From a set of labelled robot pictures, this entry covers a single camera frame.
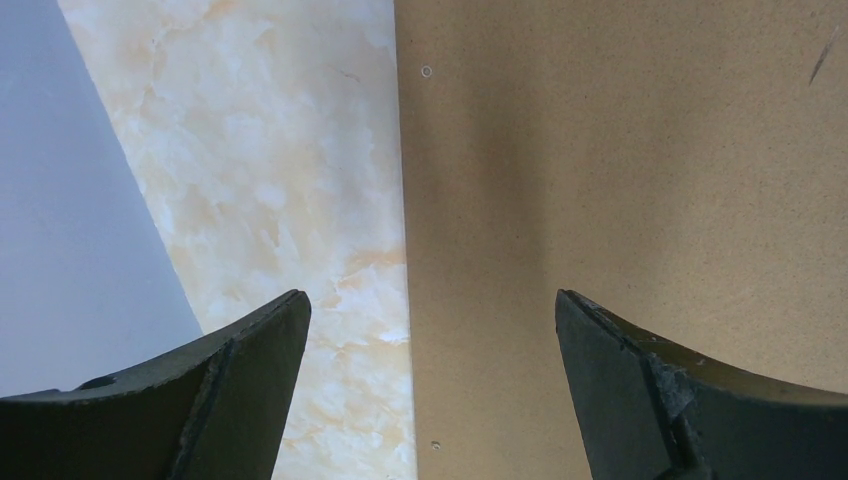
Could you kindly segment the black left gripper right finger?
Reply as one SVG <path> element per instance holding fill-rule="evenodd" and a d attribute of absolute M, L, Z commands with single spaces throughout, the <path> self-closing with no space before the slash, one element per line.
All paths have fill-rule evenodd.
<path fill-rule="evenodd" d="M 758 375 L 562 290 L 556 331 L 596 479 L 843 479 L 847 398 Z"/>

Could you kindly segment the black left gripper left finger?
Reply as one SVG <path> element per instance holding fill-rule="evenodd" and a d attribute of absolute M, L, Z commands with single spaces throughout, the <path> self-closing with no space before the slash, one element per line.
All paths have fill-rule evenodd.
<path fill-rule="evenodd" d="M 1 401 L 5 479 L 268 479 L 312 308 L 289 291 L 76 389 Z"/>

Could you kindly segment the landscape photo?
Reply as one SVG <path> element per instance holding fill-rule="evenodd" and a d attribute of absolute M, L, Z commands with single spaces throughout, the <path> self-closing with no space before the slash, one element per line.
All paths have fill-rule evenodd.
<path fill-rule="evenodd" d="M 843 1 L 395 5 L 418 475 L 586 479 L 573 289 L 847 388 Z"/>

